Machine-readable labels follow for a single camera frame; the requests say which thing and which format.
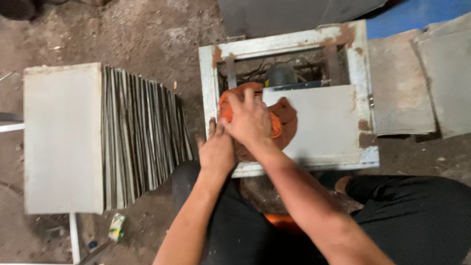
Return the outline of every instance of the hand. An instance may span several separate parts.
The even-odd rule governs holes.
[[[222,123],[216,125],[216,120],[211,118],[208,140],[197,137],[196,143],[200,155],[201,172],[204,172],[205,177],[208,177],[211,182],[222,185],[236,164],[232,138],[224,133]]]
[[[232,108],[232,122],[221,118],[226,131],[249,151],[258,144],[272,141],[270,138],[271,120],[269,111],[260,96],[254,97],[252,89],[244,90],[244,102],[236,95],[227,95]]]

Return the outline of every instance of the black pants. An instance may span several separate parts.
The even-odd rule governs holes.
[[[172,174],[180,210],[197,161]],[[397,265],[458,265],[471,248],[471,188],[441,177],[357,176],[347,194],[365,205],[353,218]],[[307,236],[275,228],[234,185],[221,192],[203,253],[205,265],[326,264]]]

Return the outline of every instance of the orange cloth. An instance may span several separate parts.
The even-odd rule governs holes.
[[[256,82],[241,84],[238,87],[224,91],[222,93],[221,97],[219,98],[219,114],[224,116],[227,119],[227,121],[229,122],[232,121],[232,108],[231,108],[231,105],[229,105],[227,94],[228,93],[235,94],[243,102],[244,90],[247,88],[253,89],[256,97],[261,97],[261,93],[263,91],[263,85],[261,83],[256,83]],[[281,126],[281,121],[273,112],[270,112],[270,119],[271,119],[270,137],[272,139],[278,138],[281,135],[281,132],[283,131],[282,126]]]
[[[234,93],[241,101],[244,100],[244,90],[252,88],[257,97],[262,96],[263,85],[260,83],[245,83],[236,88],[225,91],[219,99],[219,113],[223,115],[228,121],[232,121],[232,109],[227,100],[227,93]],[[288,100],[283,97],[280,100],[268,107],[270,118],[272,122],[271,137],[275,145],[283,150],[293,139],[298,128],[298,118],[296,110],[291,107]],[[244,145],[235,141],[234,142],[235,154],[242,161],[256,162],[255,157],[245,148]]]

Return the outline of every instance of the crushed packet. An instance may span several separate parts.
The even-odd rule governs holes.
[[[120,213],[117,213],[113,216],[113,219],[111,220],[110,230],[108,230],[108,237],[111,240],[117,242],[124,235],[124,233],[122,232],[124,220],[126,220],[126,217]]]

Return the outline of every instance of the blue surface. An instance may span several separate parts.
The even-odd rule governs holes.
[[[405,0],[366,21],[368,39],[384,38],[471,11],[471,0]]]

